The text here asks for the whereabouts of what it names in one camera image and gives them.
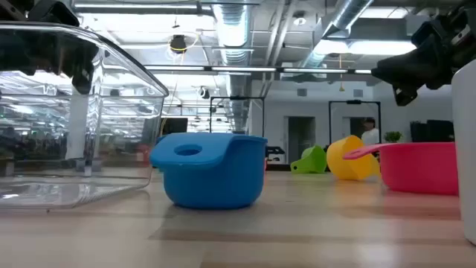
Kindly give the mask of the white plant pot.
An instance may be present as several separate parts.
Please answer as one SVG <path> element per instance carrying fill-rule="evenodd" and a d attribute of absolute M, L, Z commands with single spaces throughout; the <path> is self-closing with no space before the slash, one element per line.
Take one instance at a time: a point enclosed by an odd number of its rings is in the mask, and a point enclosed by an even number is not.
<path fill-rule="evenodd" d="M 453 76 L 451 97 L 463 233 L 476 246 L 476 60 Z"/>

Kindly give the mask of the blue measuring cup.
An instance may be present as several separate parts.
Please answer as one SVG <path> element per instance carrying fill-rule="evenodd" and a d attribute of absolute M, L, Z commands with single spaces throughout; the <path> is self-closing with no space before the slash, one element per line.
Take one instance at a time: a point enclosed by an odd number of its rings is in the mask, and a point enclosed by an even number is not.
<path fill-rule="evenodd" d="M 264 185 L 267 139 L 232 133 L 172 133 L 149 155 L 173 204 L 194 209 L 252 205 Z"/>

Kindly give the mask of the black monitor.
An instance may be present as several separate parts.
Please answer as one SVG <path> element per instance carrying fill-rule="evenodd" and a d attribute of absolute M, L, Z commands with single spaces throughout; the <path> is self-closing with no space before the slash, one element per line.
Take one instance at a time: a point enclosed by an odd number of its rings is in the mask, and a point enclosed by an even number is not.
<path fill-rule="evenodd" d="M 161 125 L 160 135 L 168 135 L 170 133 L 187 132 L 187 118 L 165 118 Z"/>
<path fill-rule="evenodd" d="M 410 122 L 412 142 L 452 142 L 454 125 L 452 121 L 427 120 Z"/>

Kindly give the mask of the clear plastic basket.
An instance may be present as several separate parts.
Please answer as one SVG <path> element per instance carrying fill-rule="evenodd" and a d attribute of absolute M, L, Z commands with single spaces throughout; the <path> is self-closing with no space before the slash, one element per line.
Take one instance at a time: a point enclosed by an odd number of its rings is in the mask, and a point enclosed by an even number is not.
<path fill-rule="evenodd" d="M 98 47 L 87 95 L 65 74 L 0 72 L 0 211 L 73 208 L 147 186 L 166 86 L 91 31 L 40 22 L 0 22 L 0 30 L 61 33 Z"/>

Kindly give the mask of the person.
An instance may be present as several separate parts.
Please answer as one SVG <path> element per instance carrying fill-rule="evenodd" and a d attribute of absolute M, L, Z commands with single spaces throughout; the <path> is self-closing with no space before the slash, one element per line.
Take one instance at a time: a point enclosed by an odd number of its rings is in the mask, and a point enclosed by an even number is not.
<path fill-rule="evenodd" d="M 372 145 L 380 143 L 379 129 L 376 127 L 374 118 L 366 118 L 364 120 L 365 131 L 361 135 L 361 140 L 364 145 Z"/>

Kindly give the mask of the silver ventilation duct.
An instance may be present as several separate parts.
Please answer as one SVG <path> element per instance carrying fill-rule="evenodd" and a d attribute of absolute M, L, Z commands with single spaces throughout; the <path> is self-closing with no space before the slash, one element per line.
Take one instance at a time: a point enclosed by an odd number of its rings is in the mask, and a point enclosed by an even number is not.
<path fill-rule="evenodd" d="M 248 45 L 250 10 L 240 4 L 214 4 L 212 6 L 216 18 L 216 29 L 224 66 L 247 66 L 250 53 L 244 48 Z M 248 118 L 249 103 L 231 100 L 231 127 L 234 133 L 244 133 Z"/>
<path fill-rule="evenodd" d="M 343 38 L 350 35 L 351 27 L 374 0 L 337 0 L 333 12 L 321 17 L 313 31 L 313 48 L 300 63 L 300 68 L 318 68 L 326 54 L 319 45 L 330 35 L 338 34 Z"/>

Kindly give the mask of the long ceiling light bar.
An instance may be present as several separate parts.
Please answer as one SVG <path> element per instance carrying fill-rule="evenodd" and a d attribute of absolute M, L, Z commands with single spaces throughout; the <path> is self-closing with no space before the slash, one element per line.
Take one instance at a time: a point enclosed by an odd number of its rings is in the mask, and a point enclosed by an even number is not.
<path fill-rule="evenodd" d="M 152 71 L 279 72 L 292 74 L 371 74 L 369 69 L 284 68 L 246 66 L 145 66 Z"/>

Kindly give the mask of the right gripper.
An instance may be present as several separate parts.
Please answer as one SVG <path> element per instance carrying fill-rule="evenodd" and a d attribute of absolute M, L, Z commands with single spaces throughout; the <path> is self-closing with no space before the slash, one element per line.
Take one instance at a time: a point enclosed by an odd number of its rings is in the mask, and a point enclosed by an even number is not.
<path fill-rule="evenodd" d="M 476 58 L 476 17 L 439 18 L 425 22 L 414 34 L 415 49 L 377 62 L 371 74 L 393 86 L 396 104 L 406 106 L 425 86 L 438 90 L 456 71 Z"/>

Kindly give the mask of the black background frame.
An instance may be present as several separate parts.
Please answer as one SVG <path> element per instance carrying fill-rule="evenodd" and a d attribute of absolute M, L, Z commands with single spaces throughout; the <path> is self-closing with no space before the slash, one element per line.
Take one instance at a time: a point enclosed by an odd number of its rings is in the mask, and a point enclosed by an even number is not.
<path fill-rule="evenodd" d="M 252 135 L 251 110 L 253 105 L 261 110 L 260 136 L 265 136 L 265 98 L 229 96 L 210 98 L 208 108 L 209 133 Z"/>
<path fill-rule="evenodd" d="M 382 142 L 380 101 L 371 100 L 330 100 L 327 104 L 328 111 L 328 144 L 349 135 L 361 138 L 366 131 L 365 121 L 372 118 L 376 129 L 379 131 L 379 142 Z"/>

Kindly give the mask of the green measuring cup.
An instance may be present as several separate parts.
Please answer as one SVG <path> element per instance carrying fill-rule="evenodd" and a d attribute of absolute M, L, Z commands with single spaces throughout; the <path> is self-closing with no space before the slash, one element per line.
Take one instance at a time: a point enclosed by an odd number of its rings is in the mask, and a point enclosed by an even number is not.
<path fill-rule="evenodd" d="M 290 164 L 292 173 L 324 173 L 327 168 L 326 152 L 319 146 L 306 148 L 301 158 Z"/>

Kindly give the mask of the yellow measuring cup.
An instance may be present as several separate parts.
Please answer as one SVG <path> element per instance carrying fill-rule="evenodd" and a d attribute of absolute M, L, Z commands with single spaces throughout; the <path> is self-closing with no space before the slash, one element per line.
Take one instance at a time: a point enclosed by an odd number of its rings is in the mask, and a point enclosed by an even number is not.
<path fill-rule="evenodd" d="M 344 159 L 345 154 L 363 146 L 364 142 L 355 135 L 331 143 L 327 148 L 327 166 L 336 179 L 364 181 L 371 176 L 381 176 L 379 162 L 373 155 Z"/>

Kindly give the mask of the red measuring cup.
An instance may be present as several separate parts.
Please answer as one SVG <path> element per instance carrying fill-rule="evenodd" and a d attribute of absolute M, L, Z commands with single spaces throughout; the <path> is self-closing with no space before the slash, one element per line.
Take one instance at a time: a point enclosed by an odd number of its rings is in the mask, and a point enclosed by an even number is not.
<path fill-rule="evenodd" d="M 346 153 L 346 160 L 377 152 L 383 183 L 392 191 L 413 194 L 459 194 L 453 142 L 374 144 Z"/>

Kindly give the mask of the background robot station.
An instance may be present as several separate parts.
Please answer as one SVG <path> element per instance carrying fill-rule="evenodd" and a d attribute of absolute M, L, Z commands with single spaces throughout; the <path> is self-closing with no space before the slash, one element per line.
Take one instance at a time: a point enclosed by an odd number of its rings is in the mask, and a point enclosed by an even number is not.
<path fill-rule="evenodd" d="M 267 146 L 266 161 L 271 164 L 285 164 L 286 152 L 278 146 Z"/>

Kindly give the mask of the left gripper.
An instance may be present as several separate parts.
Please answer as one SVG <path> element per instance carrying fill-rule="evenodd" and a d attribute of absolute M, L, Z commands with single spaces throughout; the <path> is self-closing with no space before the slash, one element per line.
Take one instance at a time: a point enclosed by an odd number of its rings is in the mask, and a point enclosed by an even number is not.
<path fill-rule="evenodd" d="M 97 52 L 94 43 L 63 33 L 0 33 L 0 71 L 65 74 L 80 94 L 91 90 Z"/>

